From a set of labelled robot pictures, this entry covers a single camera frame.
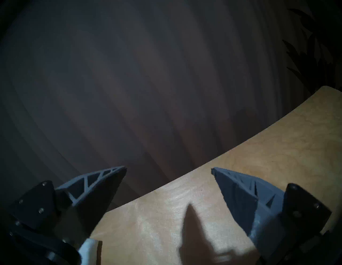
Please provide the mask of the grey black right gripper right finger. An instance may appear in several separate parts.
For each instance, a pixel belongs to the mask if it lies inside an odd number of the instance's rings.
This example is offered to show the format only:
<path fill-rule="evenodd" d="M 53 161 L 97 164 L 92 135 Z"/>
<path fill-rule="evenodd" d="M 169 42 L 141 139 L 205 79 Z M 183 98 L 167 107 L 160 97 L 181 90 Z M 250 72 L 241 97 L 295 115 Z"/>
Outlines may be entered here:
<path fill-rule="evenodd" d="M 295 263 L 320 242 L 332 211 L 295 183 L 283 191 L 247 174 L 211 169 L 234 219 L 260 254 L 257 263 Z"/>

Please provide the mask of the grey black right gripper left finger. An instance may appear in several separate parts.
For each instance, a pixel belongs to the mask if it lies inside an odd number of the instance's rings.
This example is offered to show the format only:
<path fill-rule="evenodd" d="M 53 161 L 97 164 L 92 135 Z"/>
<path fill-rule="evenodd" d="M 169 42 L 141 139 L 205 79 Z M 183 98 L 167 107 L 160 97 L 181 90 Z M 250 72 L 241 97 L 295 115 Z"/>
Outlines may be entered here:
<path fill-rule="evenodd" d="M 127 168 L 83 174 L 59 187 L 44 180 L 9 206 L 16 238 L 58 239 L 79 249 L 107 211 Z"/>

